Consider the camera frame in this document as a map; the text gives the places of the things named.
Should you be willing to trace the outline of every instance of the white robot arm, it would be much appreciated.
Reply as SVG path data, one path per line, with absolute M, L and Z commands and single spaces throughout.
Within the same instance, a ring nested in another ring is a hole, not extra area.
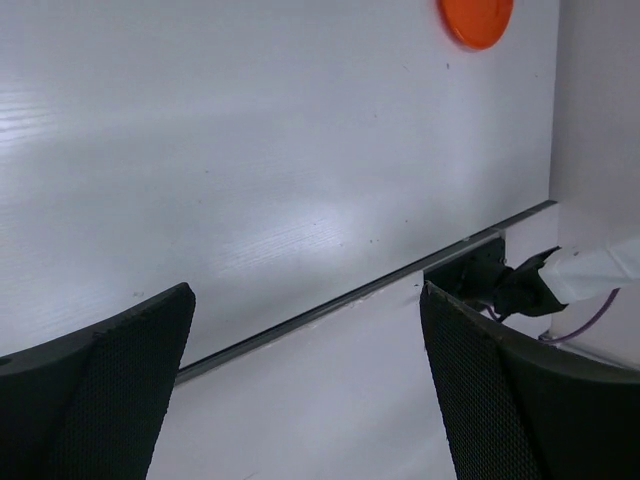
M 640 281 L 640 231 L 618 232 L 604 245 L 561 248 L 538 271 L 558 302 L 567 305 Z

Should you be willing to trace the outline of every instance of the orange disc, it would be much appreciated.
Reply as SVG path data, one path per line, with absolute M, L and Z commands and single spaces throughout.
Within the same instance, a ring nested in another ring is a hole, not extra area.
M 484 50 L 496 44 L 509 25 L 513 0 L 439 0 L 453 34 L 465 45 Z

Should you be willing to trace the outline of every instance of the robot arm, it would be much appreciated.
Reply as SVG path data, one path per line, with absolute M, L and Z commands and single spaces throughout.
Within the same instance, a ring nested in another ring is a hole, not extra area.
M 604 245 L 556 248 L 508 269 L 493 290 L 497 314 L 531 317 L 640 281 L 640 233 L 624 232 Z

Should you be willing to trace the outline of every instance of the mesh pad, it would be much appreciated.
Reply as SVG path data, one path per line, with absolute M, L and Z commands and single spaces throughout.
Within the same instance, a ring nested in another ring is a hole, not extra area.
M 544 478 L 498 348 L 468 318 L 477 314 L 429 284 L 420 313 L 458 478 Z
M 144 479 L 195 308 L 186 284 L 103 322 L 42 478 Z

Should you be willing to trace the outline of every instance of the white surface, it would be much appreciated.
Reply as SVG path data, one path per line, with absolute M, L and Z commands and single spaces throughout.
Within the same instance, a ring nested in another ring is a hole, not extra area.
M 507 230 L 510 264 L 556 245 L 557 214 Z M 149 480 L 454 479 L 421 289 L 410 275 L 178 387 Z M 507 324 L 537 337 L 549 322 Z
M 558 0 L 5 0 L 0 354 L 180 281 L 190 363 L 548 197 Z
M 601 244 L 562 248 L 540 269 L 540 278 L 565 305 L 640 282 L 640 230 L 614 232 Z
M 558 51 L 552 197 L 560 243 L 604 242 L 638 226 L 640 203 L 640 3 L 564 0 Z M 607 294 L 555 315 L 552 333 L 582 326 Z M 640 367 L 640 287 L 628 287 L 576 346 Z

